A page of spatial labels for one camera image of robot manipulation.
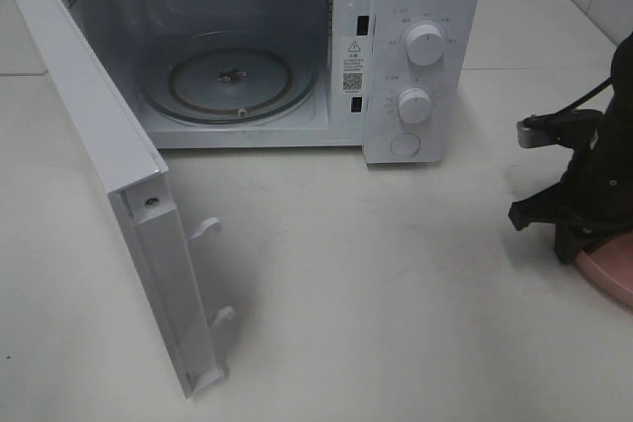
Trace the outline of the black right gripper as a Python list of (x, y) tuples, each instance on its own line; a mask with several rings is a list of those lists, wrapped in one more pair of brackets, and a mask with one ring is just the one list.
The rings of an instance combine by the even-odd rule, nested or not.
[(590, 142), (573, 150), (560, 181), (513, 203), (508, 217), (518, 230), (537, 222), (556, 224), (554, 251), (562, 265), (599, 243), (599, 233), (630, 231), (632, 112), (604, 113)]

